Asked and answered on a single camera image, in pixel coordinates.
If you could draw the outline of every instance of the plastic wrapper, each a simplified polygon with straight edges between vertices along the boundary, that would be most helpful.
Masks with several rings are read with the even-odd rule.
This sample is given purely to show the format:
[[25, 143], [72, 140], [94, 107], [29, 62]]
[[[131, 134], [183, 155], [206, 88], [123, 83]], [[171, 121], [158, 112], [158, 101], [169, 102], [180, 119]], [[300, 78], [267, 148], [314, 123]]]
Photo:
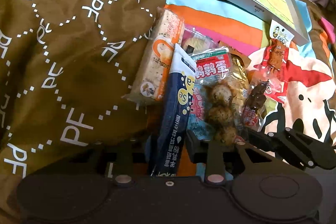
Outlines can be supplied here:
[[182, 39], [182, 48], [187, 54], [195, 55], [208, 49], [218, 48], [218, 43], [215, 43], [211, 38], [195, 30], [185, 29]]
[[249, 90], [248, 99], [246, 100], [243, 110], [244, 125], [260, 131], [263, 127], [266, 116], [266, 95], [264, 94], [269, 86], [268, 79], [253, 79]]
[[151, 105], [162, 101], [173, 58], [175, 44], [181, 45], [184, 19], [167, 9], [159, 8], [159, 19], [144, 51], [131, 92], [124, 98]]
[[275, 97], [280, 88], [281, 83], [271, 67], [259, 65], [258, 70], [253, 74], [243, 110], [242, 117], [245, 126], [255, 131], [262, 129], [267, 115], [267, 96]]
[[271, 45], [265, 49], [263, 61], [257, 69], [263, 77], [269, 79], [269, 88], [265, 95], [283, 104], [288, 88], [286, 63], [294, 35], [274, 20], [271, 22], [269, 35]]
[[154, 176], [175, 176], [193, 98], [196, 63], [177, 44], [169, 71]]
[[[238, 106], [232, 105], [232, 99], [236, 98], [239, 91], [231, 90], [235, 86], [240, 86], [236, 81], [241, 77], [237, 73], [239, 69], [234, 68], [236, 65], [232, 63], [228, 48], [221, 47], [194, 55], [192, 58], [196, 61], [197, 71], [188, 130], [191, 130], [198, 139], [214, 138], [225, 145], [244, 141], [240, 137], [241, 128], [237, 128], [235, 123], [235, 118], [240, 119], [240, 114], [236, 113]], [[236, 79], [231, 77], [234, 75], [233, 71], [237, 76]]]

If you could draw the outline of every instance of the screw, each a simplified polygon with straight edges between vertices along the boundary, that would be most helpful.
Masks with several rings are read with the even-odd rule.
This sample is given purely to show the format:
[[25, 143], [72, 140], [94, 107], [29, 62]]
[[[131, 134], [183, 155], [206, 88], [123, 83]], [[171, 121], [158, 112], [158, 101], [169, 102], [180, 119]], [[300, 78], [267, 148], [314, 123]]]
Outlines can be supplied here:
[[115, 177], [115, 181], [118, 183], [129, 183], [131, 182], [132, 178], [128, 175], [118, 175]]
[[224, 177], [221, 175], [209, 175], [208, 176], [208, 181], [212, 182], [212, 183], [220, 183], [224, 180]]

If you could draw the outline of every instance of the round black pad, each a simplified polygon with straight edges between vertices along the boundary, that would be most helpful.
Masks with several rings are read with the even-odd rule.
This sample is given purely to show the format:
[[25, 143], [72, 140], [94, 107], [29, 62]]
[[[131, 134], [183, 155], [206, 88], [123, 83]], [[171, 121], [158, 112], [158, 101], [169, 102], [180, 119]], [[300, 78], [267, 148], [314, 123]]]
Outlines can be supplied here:
[[99, 175], [30, 175], [19, 184], [17, 199], [28, 216], [61, 221], [91, 212], [108, 192], [108, 180]]
[[273, 220], [294, 220], [317, 210], [322, 201], [318, 181], [302, 175], [239, 175], [232, 195], [246, 210]]

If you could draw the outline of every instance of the blue tube package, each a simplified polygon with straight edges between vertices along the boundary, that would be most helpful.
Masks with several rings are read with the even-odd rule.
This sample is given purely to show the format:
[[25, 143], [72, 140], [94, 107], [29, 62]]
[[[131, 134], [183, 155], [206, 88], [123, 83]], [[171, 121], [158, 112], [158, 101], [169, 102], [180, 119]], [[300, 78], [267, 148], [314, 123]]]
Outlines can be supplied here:
[[176, 44], [166, 85], [152, 176], [175, 176], [177, 173], [193, 99], [195, 73], [195, 61]]

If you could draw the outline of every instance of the black mount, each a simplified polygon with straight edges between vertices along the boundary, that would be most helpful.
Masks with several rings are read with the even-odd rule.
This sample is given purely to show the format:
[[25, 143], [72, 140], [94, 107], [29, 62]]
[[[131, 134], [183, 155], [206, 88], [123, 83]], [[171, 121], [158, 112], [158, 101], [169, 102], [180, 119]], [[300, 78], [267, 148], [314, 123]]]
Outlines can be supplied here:
[[[317, 223], [314, 215], [322, 188], [302, 169], [330, 169], [336, 162], [333, 149], [302, 139], [292, 130], [272, 137], [249, 135], [253, 145], [260, 138], [263, 150], [270, 151], [269, 145], [301, 168], [249, 143], [225, 147], [187, 133], [191, 161], [207, 164], [204, 182], [199, 177], [139, 176], [134, 167], [145, 163], [146, 138], [115, 147], [95, 145], [28, 175], [19, 184], [23, 223]], [[330, 156], [328, 160], [317, 157], [322, 151]], [[225, 169], [234, 180], [225, 180]]]

